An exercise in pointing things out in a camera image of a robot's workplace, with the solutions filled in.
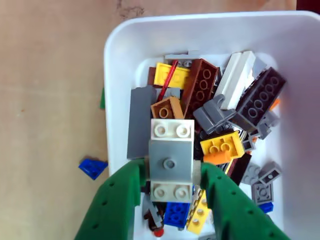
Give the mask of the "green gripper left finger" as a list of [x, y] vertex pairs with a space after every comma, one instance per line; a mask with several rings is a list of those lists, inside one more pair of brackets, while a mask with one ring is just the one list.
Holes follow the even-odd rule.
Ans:
[[134, 159], [111, 175], [97, 190], [75, 236], [76, 240], [132, 240], [135, 207], [146, 185], [143, 158]]

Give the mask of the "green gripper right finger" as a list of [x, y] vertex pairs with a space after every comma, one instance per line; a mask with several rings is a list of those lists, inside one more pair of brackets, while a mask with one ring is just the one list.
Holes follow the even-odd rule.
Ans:
[[220, 168], [201, 162], [195, 175], [213, 212], [218, 240], [289, 239]]

